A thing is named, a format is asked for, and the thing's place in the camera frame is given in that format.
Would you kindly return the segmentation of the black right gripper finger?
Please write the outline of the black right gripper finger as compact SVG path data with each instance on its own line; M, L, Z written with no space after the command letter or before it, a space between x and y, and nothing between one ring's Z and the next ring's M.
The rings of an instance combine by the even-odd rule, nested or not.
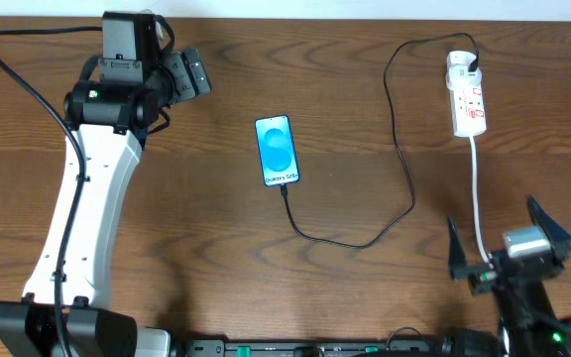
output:
M526 198L526 207L532 223L550 242L555 258L565 261L571 253L571 235L555 222L532 196Z
M468 263L460 241L459 233L452 217L447 218L450 236L448 270L453 280L464 279L468 276Z

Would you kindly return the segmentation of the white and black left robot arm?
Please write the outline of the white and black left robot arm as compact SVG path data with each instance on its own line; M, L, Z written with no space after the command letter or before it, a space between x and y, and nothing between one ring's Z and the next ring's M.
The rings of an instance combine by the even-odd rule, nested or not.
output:
M169 109L210 92L196 48L150 11L107 12L103 51L83 66L55 119L63 177L42 255L18 301L0 301L0 341L15 356L180 356L166 330L114 312L111 261L130 178Z

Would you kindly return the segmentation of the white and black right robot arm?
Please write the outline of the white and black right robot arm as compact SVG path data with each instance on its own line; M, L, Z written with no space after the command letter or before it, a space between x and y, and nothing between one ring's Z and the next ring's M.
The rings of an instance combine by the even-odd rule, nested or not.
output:
M571 235L531 196L532 225L504 234L505 248L487 263L469 265L453 219L448 269L472 295L491 294L500 312L498 356L571 356L571 317L556 317L543 282L558 277L571 253Z

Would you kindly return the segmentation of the blue screen Galaxy smartphone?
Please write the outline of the blue screen Galaxy smartphone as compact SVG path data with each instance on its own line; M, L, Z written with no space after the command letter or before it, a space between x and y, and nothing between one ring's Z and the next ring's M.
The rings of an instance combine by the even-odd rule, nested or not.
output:
M256 137L265 186L278 186L300 179L294 140L286 115L257 119Z

